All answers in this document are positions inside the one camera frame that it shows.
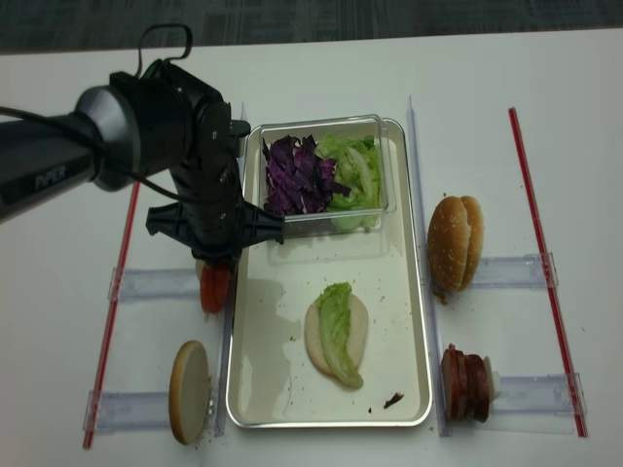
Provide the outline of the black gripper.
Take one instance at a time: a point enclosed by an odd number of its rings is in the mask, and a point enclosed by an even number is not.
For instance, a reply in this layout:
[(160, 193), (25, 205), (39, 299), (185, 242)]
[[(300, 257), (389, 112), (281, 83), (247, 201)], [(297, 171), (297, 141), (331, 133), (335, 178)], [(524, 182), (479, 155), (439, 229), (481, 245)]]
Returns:
[(181, 199), (148, 210), (149, 234), (189, 247), (202, 269), (233, 270), (243, 249), (284, 240), (284, 220), (246, 201), (229, 133), (231, 106), (205, 106), (196, 117), (189, 155), (169, 170)]

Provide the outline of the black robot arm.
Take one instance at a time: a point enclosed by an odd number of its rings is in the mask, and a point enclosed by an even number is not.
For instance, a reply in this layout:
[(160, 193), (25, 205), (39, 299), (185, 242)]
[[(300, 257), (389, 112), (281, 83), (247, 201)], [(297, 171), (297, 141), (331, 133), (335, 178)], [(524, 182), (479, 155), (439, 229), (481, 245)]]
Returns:
[(283, 241), (280, 217), (246, 201), (238, 143), (249, 124), (221, 93), (167, 60), (138, 76), (111, 75), (86, 90), (68, 114), (5, 109), (1, 125), (1, 217), (19, 214), (87, 182), (117, 192), (171, 175), (169, 204), (148, 211), (150, 234), (164, 234), (211, 264), (243, 249)]

